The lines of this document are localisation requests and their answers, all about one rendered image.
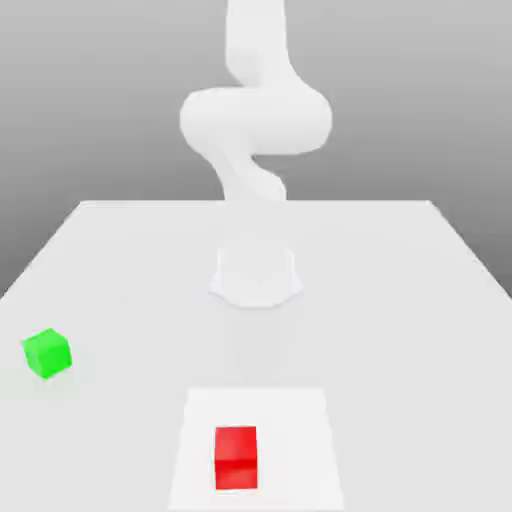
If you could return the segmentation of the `small red cube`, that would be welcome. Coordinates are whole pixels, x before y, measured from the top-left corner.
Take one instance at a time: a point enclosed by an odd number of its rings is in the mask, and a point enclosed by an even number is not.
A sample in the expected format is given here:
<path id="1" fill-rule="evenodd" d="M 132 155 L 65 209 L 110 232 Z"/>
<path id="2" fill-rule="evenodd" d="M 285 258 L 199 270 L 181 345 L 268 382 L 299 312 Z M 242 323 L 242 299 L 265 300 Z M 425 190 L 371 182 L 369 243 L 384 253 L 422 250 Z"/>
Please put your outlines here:
<path id="1" fill-rule="evenodd" d="M 215 488 L 218 491 L 258 487 L 258 444 L 255 426 L 215 429 Z"/>

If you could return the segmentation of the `small green cube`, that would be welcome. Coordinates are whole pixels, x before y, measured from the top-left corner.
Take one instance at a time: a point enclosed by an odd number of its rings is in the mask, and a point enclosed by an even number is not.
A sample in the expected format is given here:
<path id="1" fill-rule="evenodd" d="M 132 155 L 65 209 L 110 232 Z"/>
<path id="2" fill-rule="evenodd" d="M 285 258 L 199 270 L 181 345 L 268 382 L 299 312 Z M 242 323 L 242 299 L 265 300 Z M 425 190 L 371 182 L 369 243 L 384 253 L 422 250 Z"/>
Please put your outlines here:
<path id="1" fill-rule="evenodd" d="M 43 379 L 72 366 L 68 340 L 52 328 L 23 340 L 22 347 L 29 368 Z"/>

